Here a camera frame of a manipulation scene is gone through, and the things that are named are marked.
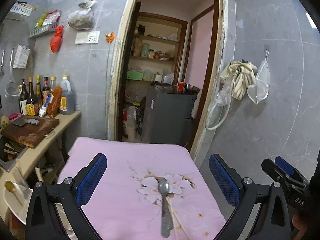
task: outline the green box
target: green box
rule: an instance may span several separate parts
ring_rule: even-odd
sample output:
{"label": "green box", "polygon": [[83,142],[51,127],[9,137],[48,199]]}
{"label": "green box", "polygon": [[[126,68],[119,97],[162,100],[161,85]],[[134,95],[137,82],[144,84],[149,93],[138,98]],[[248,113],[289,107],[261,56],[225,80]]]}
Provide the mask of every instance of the green box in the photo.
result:
{"label": "green box", "polygon": [[134,72],[134,71],[127,72],[127,79],[142,80],[142,78],[143,78],[143,73],[141,73],[141,72]]}

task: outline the wall socket panel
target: wall socket panel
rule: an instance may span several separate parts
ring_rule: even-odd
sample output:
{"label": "wall socket panel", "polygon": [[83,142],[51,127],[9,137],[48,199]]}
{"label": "wall socket panel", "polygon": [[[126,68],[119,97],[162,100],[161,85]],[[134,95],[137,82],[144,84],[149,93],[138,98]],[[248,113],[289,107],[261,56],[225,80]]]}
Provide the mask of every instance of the wall socket panel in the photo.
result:
{"label": "wall socket panel", "polygon": [[75,44],[95,44],[98,43],[100,31],[79,32],[76,35]]}

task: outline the dish rack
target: dish rack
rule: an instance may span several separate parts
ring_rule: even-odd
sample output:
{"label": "dish rack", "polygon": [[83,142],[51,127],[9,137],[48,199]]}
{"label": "dish rack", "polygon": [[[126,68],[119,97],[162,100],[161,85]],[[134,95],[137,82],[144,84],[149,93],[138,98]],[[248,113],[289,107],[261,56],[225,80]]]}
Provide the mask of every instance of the dish rack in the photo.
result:
{"label": "dish rack", "polygon": [[31,12],[32,12],[31,8],[15,3],[10,9],[7,17],[9,19],[22,21],[25,17],[29,17]]}
{"label": "dish rack", "polygon": [[29,38],[36,38],[48,33],[53,33],[58,26],[58,22],[54,22],[52,24],[48,24],[45,26],[41,26],[39,28],[34,29],[33,31],[29,32]]}

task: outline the white hose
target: white hose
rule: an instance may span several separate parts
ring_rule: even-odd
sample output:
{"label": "white hose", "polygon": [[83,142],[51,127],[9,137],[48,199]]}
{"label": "white hose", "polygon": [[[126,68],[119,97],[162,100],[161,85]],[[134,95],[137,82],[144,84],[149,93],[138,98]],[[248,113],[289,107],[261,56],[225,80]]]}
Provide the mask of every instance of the white hose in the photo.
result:
{"label": "white hose", "polygon": [[229,102],[228,102],[227,110],[226,110],[223,118],[221,119],[221,121],[220,121],[217,125],[215,125],[214,127],[209,127],[210,117],[211,117],[214,109],[215,109],[216,106],[217,106],[217,102],[214,103],[214,105],[213,105],[213,107],[211,108],[209,114],[207,115],[207,119],[206,119],[206,121],[205,121],[205,123],[204,123],[204,126],[205,126],[205,128],[206,128],[208,131],[212,131],[212,130],[217,129],[217,128],[223,123],[223,121],[226,119],[226,117],[227,117],[227,115],[228,115],[228,113],[229,113],[229,109],[230,109],[231,93],[232,93],[232,90],[233,90],[233,85],[234,85],[234,83],[235,83],[235,78],[233,77],[233,79],[232,79],[232,81],[231,81],[231,89],[230,89],[230,95],[229,95],[230,100],[229,100]]}

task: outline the cutting board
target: cutting board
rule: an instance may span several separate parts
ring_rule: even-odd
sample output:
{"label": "cutting board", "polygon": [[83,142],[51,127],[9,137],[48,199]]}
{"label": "cutting board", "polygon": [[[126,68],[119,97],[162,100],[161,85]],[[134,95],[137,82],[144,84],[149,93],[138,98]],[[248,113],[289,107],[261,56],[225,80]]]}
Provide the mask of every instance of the cutting board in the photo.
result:
{"label": "cutting board", "polygon": [[24,119],[39,120],[38,125],[26,123],[24,126],[18,126],[10,123],[6,128],[2,129],[1,134],[15,142],[35,148],[59,123],[59,119],[28,116],[23,115]]}

